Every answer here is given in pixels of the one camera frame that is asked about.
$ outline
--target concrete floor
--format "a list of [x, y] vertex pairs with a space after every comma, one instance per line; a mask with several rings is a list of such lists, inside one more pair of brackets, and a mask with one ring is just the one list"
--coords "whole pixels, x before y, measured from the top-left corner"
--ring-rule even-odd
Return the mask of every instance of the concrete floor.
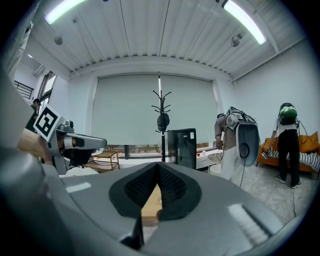
[[[312, 173], [300, 172], [301, 187], [291, 189], [290, 174], [288, 173], [285, 184], [274, 178], [277, 174], [278, 169], [269, 165], [259, 164], [257, 167], [247, 167], [243, 174], [241, 188], [262, 201], [282, 220], [283, 224], [286, 224], [295, 217], [295, 214], [299, 216], [307, 211], [320, 179], [317, 180], [317, 175]], [[143, 227], [145, 242], [156, 229], [156, 222], [151, 226]]]

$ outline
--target wooden table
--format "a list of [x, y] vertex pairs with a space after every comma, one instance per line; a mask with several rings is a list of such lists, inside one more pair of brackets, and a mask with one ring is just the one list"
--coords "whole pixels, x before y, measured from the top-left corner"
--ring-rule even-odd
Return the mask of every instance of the wooden table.
[[[112, 158], [114, 155], [116, 155], [116, 162], [112, 161]], [[95, 155], [94, 157], [95, 158], [110, 159], [110, 161], [99, 161], [99, 160], [94, 159], [93, 161], [90, 161], [86, 164], [83, 164], [82, 167], [89, 167], [89, 168], [95, 169], [99, 173], [113, 171], [116, 166], [120, 170], [119, 157], [118, 157], [117, 151], [103, 151], [101, 154]]]

